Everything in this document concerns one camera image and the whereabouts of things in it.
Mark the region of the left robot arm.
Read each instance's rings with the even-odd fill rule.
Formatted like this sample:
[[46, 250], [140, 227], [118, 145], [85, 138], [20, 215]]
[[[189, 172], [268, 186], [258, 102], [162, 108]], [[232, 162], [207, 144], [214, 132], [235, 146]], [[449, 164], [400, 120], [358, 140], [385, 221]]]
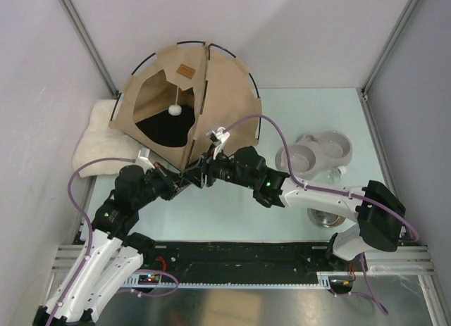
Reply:
[[154, 242], [130, 233], [140, 209], [158, 198], [171, 200], [187, 185], [158, 163], [122, 168], [95, 214], [82, 253], [60, 288], [37, 309], [33, 325], [94, 325], [124, 281], [156, 262]]

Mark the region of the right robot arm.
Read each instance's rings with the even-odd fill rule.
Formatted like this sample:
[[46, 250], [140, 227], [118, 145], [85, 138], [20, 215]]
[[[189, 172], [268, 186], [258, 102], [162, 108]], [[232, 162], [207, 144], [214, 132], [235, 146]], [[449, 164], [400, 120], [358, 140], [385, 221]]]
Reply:
[[405, 207], [381, 182], [371, 180], [363, 187], [309, 183], [268, 167], [251, 146], [237, 150], [232, 157], [204, 153], [199, 165], [206, 187], [223, 180], [251, 189], [254, 199], [267, 208], [302, 206], [352, 221], [353, 226], [335, 233], [328, 243], [326, 262], [334, 270], [342, 270], [367, 251], [397, 250]]

